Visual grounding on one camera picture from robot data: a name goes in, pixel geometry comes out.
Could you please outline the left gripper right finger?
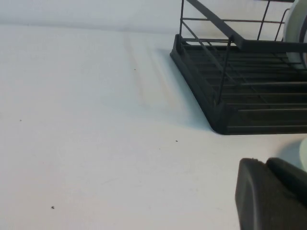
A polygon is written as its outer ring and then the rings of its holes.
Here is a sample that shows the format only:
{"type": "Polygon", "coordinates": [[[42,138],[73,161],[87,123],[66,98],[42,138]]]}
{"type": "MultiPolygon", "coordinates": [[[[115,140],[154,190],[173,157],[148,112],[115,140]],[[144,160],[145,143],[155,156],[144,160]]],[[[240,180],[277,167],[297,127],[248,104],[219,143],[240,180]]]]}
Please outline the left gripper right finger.
{"type": "Polygon", "coordinates": [[[296,199],[307,206],[307,173],[280,158],[269,158],[266,165],[296,199]]]}

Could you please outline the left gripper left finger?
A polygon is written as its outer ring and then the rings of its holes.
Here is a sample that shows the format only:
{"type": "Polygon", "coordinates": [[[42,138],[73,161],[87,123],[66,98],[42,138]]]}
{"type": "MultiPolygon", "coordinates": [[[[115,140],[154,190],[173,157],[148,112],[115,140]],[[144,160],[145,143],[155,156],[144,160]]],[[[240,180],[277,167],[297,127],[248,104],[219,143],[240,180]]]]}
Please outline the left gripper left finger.
{"type": "Polygon", "coordinates": [[[307,207],[257,159],[239,162],[236,207],[242,230],[307,228],[307,207]]]}

